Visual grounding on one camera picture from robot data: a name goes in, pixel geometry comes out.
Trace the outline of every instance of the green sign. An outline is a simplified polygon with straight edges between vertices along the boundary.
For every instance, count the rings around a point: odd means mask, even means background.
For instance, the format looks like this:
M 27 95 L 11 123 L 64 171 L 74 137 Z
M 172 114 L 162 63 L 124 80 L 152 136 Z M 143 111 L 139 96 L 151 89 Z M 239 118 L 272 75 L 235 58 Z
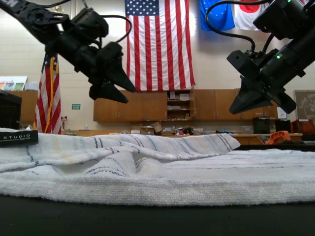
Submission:
M 72 104 L 72 109 L 73 110 L 80 110 L 81 109 L 81 104 Z

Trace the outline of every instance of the bulletin board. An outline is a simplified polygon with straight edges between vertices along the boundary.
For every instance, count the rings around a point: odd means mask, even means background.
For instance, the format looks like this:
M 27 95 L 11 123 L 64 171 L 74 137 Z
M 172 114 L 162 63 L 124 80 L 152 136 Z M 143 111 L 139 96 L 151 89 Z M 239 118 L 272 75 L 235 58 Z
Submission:
M 315 90 L 295 90 L 298 119 L 315 120 Z
M 27 76 L 0 76 L 0 89 L 4 91 L 22 91 Z

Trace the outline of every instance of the black label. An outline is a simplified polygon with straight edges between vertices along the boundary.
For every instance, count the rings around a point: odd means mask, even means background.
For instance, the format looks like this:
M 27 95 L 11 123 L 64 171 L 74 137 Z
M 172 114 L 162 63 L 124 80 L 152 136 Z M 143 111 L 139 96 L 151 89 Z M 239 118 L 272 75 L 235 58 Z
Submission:
M 0 132 L 0 147 L 38 144 L 38 131 Z

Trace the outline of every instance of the blue flag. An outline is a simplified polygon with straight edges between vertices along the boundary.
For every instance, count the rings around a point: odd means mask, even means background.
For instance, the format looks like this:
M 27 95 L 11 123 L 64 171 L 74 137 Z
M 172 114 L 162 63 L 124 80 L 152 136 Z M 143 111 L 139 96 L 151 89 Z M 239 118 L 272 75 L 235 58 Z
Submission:
M 200 0 L 200 18 L 201 29 L 210 31 L 206 21 L 205 14 L 210 6 L 219 0 Z M 231 4 L 221 4 L 211 10 L 208 15 L 209 23 L 218 30 L 230 30 L 235 27 Z

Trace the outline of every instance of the striped towel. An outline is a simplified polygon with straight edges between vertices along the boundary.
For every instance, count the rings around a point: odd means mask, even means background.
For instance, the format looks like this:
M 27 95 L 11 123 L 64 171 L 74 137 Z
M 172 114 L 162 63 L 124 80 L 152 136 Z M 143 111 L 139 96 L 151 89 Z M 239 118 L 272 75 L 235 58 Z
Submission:
M 0 149 L 0 194 L 146 206 L 315 200 L 315 153 L 238 146 L 226 134 L 39 134 L 38 145 Z

